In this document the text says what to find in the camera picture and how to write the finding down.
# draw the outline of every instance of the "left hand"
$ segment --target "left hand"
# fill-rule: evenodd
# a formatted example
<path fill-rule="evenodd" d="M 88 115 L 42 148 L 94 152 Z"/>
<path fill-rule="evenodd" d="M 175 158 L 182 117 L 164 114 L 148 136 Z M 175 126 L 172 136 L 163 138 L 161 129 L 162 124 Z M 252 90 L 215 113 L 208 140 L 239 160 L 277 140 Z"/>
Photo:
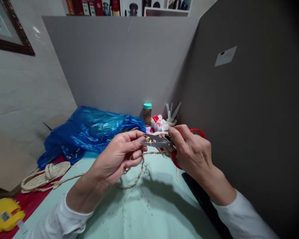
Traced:
<path fill-rule="evenodd" d="M 109 186 L 114 185 L 127 168 L 142 162 L 147 146 L 141 142 L 145 142 L 145 137 L 138 130 L 116 135 L 93 163 L 89 173 L 97 174 L 98 179 Z"/>

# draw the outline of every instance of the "blue plastic bag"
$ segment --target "blue plastic bag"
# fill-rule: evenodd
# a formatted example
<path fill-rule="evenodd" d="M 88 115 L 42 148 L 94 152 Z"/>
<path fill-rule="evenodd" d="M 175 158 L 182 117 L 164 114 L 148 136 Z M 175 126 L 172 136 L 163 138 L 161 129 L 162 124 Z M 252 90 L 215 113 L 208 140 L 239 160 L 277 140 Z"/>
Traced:
<path fill-rule="evenodd" d="M 135 127 L 146 132 L 141 118 L 80 106 L 65 124 L 51 131 L 44 143 L 46 152 L 38 159 L 38 167 L 44 169 L 62 154 L 75 164 L 86 150 L 101 153 L 115 135 Z"/>

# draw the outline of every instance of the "red scissor handle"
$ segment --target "red scissor handle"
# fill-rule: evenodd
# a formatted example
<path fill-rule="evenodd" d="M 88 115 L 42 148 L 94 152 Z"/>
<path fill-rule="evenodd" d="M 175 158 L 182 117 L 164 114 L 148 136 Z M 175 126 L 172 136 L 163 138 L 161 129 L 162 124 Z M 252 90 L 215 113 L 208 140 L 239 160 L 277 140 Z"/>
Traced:
<path fill-rule="evenodd" d="M 201 131 L 200 129 L 189 129 L 191 132 L 197 132 L 199 133 L 199 135 L 203 138 L 205 138 L 205 134 L 203 131 Z M 175 164 L 176 167 L 178 167 L 179 169 L 183 170 L 176 162 L 176 153 L 177 151 L 176 150 L 173 150 L 173 152 L 170 153 L 170 157 L 173 161 L 173 163 Z"/>

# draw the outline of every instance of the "rope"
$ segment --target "rope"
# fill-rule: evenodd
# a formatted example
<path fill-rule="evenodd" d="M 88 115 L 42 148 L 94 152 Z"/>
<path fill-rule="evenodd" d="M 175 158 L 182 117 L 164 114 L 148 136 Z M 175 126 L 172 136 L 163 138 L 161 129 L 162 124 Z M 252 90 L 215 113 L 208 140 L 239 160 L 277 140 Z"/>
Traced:
<path fill-rule="evenodd" d="M 169 136 L 169 133 L 168 132 L 155 132 L 153 133 L 153 135 L 166 135 L 166 136 Z M 151 142 L 151 138 L 150 137 L 147 137 L 145 139 L 145 142 Z M 130 189 L 132 187 L 134 187 L 141 175 L 142 175 L 142 172 L 144 170 L 144 155 L 146 154 L 161 154 L 161 155 L 168 155 L 168 152 L 167 151 L 161 151 L 159 149 L 159 152 L 146 152 L 146 153 L 143 153 L 143 163 L 142 163 L 142 168 L 141 168 L 141 171 L 136 179 L 136 181 L 129 185 L 129 186 L 122 186 L 120 185 L 119 183 L 116 183 L 116 186 L 125 190 L 125 189 Z M 21 192 L 23 194 L 25 193 L 29 193 L 29 192 L 33 192 L 33 191 L 40 191 L 40 192 L 44 192 L 44 191 L 47 191 L 47 190 L 50 190 L 50 189 L 56 189 L 58 188 L 62 183 L 68 181 L 68 180 L 71 180 L 73 178 L 76 178 L 76 177 L 81 177 L 82 175 L 84 175 L 84 173 L 82 174 L 78 174 L 78 175 L 74 175 L 68 179 L 65 179 L 65 180 L 62 180 L 62 181 L 57 181 L 57 182 L 52 182 L 52 186 L 48 187 L 48 188 L 43 188 L 43 189 L 40 189 L 40 187 L 48 184 L 49 182 L 63 176 L 67 171 L 68 169 L 71 167 L 71 164 L 70 162 L 62 162 L 62 163 L 59 163 L 57 165 L 54 165 L 53 163 L 50 163 L 48 165 L 46 165 L 46 168 L 42 171 L 39 171 L 37 173 L 34 173 L 32 175 L 29 175 L 28 177 L 26 177 L 22 183 L 21 183 Z"/>
<path fill-rule="evenodd" d="M 22 193 L 29 193 L 32 191 L 46 191 L 49 190 L 50 188 L 57 188 L 59 185 L 55 185 L 46 188 L 46 189 L 39 189 L 40 187 L 48 184 L 49 182 L 61 177 L 64 175 L 68 169 L 71 167 L 70 162 L 62 162 L 57 165 L 54 165 L 53 163 L 46 165 L 46 168 L 42 171 L 39 171 L 35 174 L 29 175 L 26 177 L 22 183 L 21 183 L 21 192 Z"/>
<path fill-rule="evenodd" d="M 139 179 L 140 179 L 140 177 L 141 177 L 141 175 L 142 175 L 142 172 L 143 172 L 143 170 L 144 170 L 144 155 L 145 155 L 145 154 L 161 154 L 161 155 L 165 154 L 165 155 L 167 155 L 167 152 L 166 152 L 166 151 L 161 151 L 161 152 L 148 152 L 148 153 L 143 153 L 143 163 L 142 163 L 142 168 L 141 168 L 141 171 L 140 171 L 139 175 L 137 176 L 136 181 L 135 181 L 133 184 L 128 185 L 128 186 L 126 186 L 126 187 L 120 185 L 119 183 L 116 183 L 115 185 L 116 185 L 118 188 L 123 189 L 123 190 L 125 190 L 125 189 L 130 189 L 130 188 L 134 187 L 134 186 L 137 184 L 137 182 L 139 181 Z"/>

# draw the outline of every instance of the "pen holder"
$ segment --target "pen holder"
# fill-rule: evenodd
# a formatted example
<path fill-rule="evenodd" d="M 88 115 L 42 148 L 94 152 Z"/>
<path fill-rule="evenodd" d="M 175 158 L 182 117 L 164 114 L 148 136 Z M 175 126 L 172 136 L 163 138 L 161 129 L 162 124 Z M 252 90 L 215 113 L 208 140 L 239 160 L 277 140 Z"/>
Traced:
<path fill-rule="evenodd" d="M 175 125 L 176 125 L 176 123 L 177 123 L 177 120 L 175 120 L 174 122 L 174 119 L 173 118 L 168 118 L 167 120 L 166 120 L 166 122 L 168 123 L 168 125 L 170 126 L 170 127 L 174 127 Z"/>

